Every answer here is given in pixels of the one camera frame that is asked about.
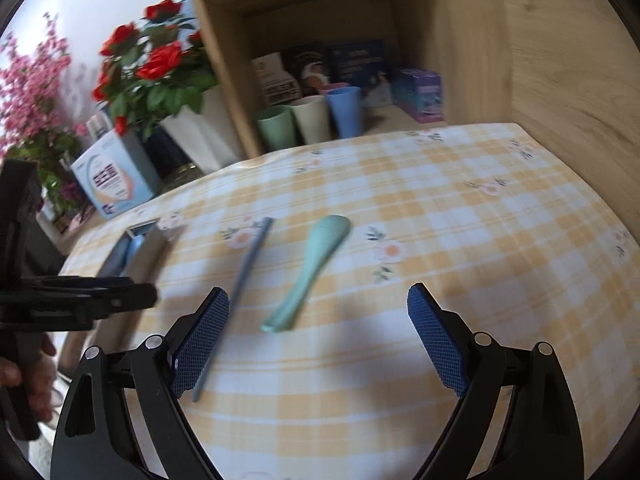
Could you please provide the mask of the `person's left hand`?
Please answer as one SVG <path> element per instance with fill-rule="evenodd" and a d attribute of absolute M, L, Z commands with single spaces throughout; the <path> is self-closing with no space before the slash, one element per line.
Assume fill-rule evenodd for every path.
<path fill-rule="evenodd" d="M 52 419 L 52 391 L 56 369 L 53 358 L 56 349 L 48 334 L 42 335 L 40 357 L 37 362 L 26 367 L 0 359 L 0 378 L 2 387 L 26 386 L 27 399 L 40 422 Z"/>

